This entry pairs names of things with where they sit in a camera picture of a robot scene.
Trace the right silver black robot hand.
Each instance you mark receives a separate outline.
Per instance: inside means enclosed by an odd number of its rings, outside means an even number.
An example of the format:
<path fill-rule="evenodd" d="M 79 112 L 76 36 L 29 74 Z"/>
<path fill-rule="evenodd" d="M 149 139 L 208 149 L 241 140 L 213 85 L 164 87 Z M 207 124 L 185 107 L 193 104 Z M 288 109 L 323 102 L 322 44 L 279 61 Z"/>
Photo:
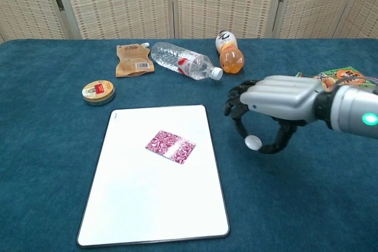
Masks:
<path fill-rule="evenodd" d="M 275 154 L 286 148 L 297 127 L 317 119 L 315 98 L 323 92 L 321 82 L 308 77 L 275 75 L 246 80 L 229 91 L 224 115 L 232 118 L 249 149 Z M 242 116 L 248 111 L 264 114 L 279 123 L 274 143 L 264 145 L 259 137 L 247 133 Z"/>

